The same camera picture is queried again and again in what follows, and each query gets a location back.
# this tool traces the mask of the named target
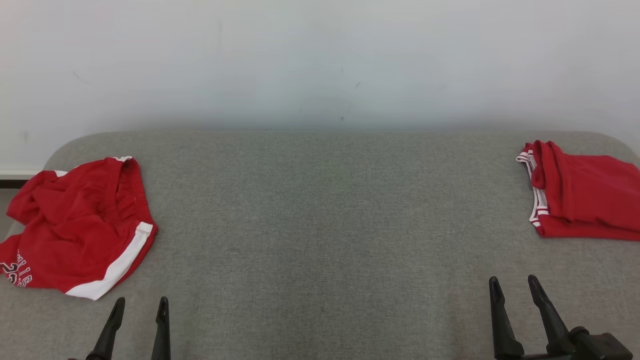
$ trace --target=white wall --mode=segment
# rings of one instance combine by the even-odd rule
[[[640,151],[639,75],[635,0],[3,0],[0,170],[151,127],[583,129]]]

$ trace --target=gray fabric surface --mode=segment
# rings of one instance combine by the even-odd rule
[[[525,142],[639,164],[594,133],[106,133],[49,169],[142,167],[160,232],[98,301],[0,282],[3,359],[84,357],[115,300],[115,359],[151,354],[160,296],[174,359],[491,359],[488,280],[528,353],[545,333],[536,274],[569,328],[640,356],[640,242],[538,237],[515,161]]]

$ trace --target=red shorts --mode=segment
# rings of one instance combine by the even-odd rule
[[[14,285],[93,300],[133,273],[157,232],[131,157],[42,171],[7,215],[25,225],[0,243],[0,266]]]

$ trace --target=folded red jersey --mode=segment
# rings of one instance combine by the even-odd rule
[[[20,189],[7,215],[25,225],[0,243],[0,265],[14,285],[93,300],[134,272],[157,232],[130,156],[68,173],[42,171]]]
[[[640,171],[610,156],[568,155],[553,142],[527,143],[529,220],[546,238],[640,240]]]

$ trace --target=baseboard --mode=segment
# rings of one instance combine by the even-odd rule
[[[1,180],[29,180],[40,170],[0,170]]]
[[[19,189],[39,170],[0,170],[0,189]]]
[[[19,189],[27,183],[27,180],[0,179],[0,189]]]

